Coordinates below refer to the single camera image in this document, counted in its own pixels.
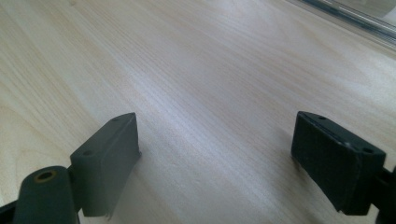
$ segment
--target wood grain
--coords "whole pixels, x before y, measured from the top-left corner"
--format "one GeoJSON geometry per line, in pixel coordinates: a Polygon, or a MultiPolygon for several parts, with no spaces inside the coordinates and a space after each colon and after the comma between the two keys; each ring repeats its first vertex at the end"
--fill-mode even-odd
{"type": "MultiPolygon", "coordinates": [[[[290,158],[297,111],[396,164],[396,55],[278,0],[0,3],[0,203],[107,120],[143,152],[113,223],[374,223],[290,158]]],[[[106,223],[83,218],[83,223],[106,223]]]]}

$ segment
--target light wood surface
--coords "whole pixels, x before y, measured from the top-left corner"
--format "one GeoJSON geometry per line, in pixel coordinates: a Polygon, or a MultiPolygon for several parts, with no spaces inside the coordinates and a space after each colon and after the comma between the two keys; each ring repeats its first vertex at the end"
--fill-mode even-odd
{"type": "Polygon", "coordinates": [[[0,204],[128,112],[143,157],[112,223],[374,223],[293,163],[299,110],[396,165],[396,54],[286,1],[5,0],[0,50],[0,204]]]}

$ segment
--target wooden table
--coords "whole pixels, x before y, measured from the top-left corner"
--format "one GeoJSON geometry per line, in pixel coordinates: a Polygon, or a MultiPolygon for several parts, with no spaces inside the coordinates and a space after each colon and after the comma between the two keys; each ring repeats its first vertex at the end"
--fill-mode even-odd
{"type": "MultiPolygon", "coordinates": [[[[290,157],[297,111],[396,165],[396,53],[280,0],[0,3],[0,203],[136,112],[122,223],[374,223],[290,157]]],[[[83,218],[83,223],[106,223],[83,218]]]]}

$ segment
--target screw hole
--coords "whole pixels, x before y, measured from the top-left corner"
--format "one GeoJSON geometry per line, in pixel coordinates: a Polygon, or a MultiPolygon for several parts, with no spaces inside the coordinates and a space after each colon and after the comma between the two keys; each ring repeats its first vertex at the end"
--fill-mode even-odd
{"type": "Polygon", "coordinates": [[[39,175],[35,176],[35,182],[36,183],[44,183],[49,180],[51,180],[53,177],[55,177],[56,172],[51,170],[51,171],[45,171],[39,175]]]}
{"type": "Polygon", "coordinates": [[[365,147],[364,149],[363,149],[363,152],[365,152],[365,153],[374,153],[374,151],[372,150],[372,149],[370,149],[370,148],[367,148],[367,147],[365,147]]]}
{"type": "Polygon", "coordinates": [[[85,152],[82,153],[84,156],[91,156],[93,152],[91,150],[86,150],[85,152]]]}

